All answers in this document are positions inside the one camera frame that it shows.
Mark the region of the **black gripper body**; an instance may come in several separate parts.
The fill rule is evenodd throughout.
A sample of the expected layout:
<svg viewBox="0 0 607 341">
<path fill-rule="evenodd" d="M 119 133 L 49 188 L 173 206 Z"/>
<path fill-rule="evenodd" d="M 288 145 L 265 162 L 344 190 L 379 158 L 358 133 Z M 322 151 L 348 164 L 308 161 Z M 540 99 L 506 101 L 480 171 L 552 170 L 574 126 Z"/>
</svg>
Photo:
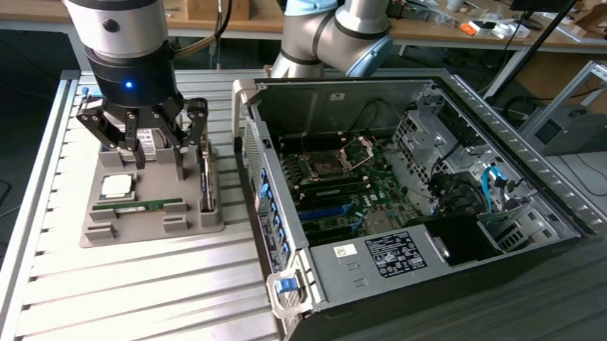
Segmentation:
<svg viewBox="0 0 607 341">
<path fill-rule="evenodd" d="M 136 58 L 111 58 L 91 48 L 87 58 L 103 95 L 103 109 L 149 111 L 155 106 L 168 111 L 184 107 L 176 87 L 172 59 L 175 53 L 168 42 L 151 54 Z"/>
</svg>

